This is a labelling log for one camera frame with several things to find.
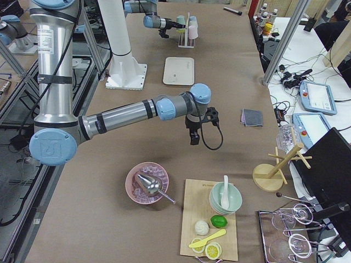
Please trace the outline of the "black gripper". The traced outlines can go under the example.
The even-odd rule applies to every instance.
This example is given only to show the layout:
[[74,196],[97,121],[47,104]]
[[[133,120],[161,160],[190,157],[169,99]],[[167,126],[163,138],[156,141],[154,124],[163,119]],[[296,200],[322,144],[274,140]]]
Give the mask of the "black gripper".
[[172,21],[168,18],[160,18],[160,26],[158,27],[159,35],[162,38],[169,38],[169,35],[166,33],[167,30],[172,28],[185,28],[185,25]]
[[195,116],[192,114],[187,114],[185,116],[185,125],[189,130],[190,135],[190,145],[198,145],[200,142],[200,135],[198,130],[201,129],[202,124],[208,121],[206,115]]

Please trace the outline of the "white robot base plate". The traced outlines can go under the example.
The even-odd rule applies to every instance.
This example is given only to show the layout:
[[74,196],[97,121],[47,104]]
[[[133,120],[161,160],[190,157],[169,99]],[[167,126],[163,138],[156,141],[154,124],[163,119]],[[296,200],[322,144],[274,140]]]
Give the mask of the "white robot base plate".
[[106,81],[108,89],[142,90],[144,87],[147,64],[140,64],[131,54],[114,55]]

